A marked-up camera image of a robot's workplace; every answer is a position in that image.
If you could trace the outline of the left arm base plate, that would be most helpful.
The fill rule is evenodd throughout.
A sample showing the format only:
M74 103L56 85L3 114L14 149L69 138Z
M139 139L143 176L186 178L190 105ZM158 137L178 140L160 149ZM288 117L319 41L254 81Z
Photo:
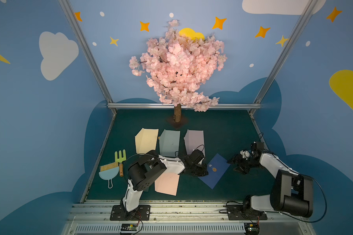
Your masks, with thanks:
M110 221L149 221L151 206L139 205L137 209L128 212L123 205L114 205L110 214Z

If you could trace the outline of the pink envelope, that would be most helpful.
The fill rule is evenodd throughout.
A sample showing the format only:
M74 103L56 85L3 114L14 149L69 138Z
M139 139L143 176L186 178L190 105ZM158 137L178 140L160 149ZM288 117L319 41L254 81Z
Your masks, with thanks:
M164 172L155 181L155 191L158 193L177 195L179 175L176 173Z

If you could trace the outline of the light teal envelope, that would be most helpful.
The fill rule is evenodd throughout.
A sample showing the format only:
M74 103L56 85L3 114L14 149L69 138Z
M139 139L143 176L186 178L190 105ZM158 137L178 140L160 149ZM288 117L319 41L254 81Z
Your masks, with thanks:
M160 154L175 157L179 150L180 131L164 130L159 137Z

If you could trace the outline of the cream yellow envelope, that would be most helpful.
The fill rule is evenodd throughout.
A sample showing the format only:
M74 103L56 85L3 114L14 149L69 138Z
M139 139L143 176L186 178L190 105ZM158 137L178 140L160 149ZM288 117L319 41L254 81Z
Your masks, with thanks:
M142 128L135 136L135 147L137 154L146 154L156 150L158 129Z

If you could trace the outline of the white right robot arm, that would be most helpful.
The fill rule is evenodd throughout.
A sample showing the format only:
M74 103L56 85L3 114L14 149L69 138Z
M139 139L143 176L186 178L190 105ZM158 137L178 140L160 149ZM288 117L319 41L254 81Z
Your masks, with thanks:
M279 212L301 222L317 223L326 216L328 203L322 192L325 204L323 215L313 221L300 219L310 218L313 214L314 183L320 190L322 187L314 178L300 174L285 164L264 143L253 142L250 150L240 151L227 163L235 165L234 171L243 175L252 168L262 167L275 179L270 194L246 196L240 211L247 218L259 218L266 212Z

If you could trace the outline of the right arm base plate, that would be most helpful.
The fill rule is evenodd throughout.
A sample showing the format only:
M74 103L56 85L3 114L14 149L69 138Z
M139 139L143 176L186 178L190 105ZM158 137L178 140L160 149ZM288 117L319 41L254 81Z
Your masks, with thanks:
M229 220L267 220L268 217L264 212L256 211L251 208L242 210L242 205L227 205L227 215Z

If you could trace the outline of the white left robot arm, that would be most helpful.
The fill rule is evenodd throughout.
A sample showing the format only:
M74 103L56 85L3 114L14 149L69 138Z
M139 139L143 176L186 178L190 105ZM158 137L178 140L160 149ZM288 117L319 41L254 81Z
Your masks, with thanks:
M204 159L205 155L198 149L182 158L164 157L157 154L155 150L140 154L139 159L127 171L127 189L122 199L124 210L128 213L136 210L143 190L164 173L187 174L194 177L207 176L207 164L204 163Z

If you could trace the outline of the lavender envelope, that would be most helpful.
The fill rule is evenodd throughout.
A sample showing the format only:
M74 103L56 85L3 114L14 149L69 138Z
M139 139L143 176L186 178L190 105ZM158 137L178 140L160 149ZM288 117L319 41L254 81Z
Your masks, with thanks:
M205 153L205 140L204 131L201 130L187 130L184 137L186 153L189 155L195 149L200 150L204 155Z

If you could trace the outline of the dark blue envelope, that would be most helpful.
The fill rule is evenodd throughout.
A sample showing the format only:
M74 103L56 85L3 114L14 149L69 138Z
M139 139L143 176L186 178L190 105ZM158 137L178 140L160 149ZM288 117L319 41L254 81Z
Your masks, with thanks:
M216 154L207 165L208 175L199 177L209 188L214 189L230 164L220 154Z

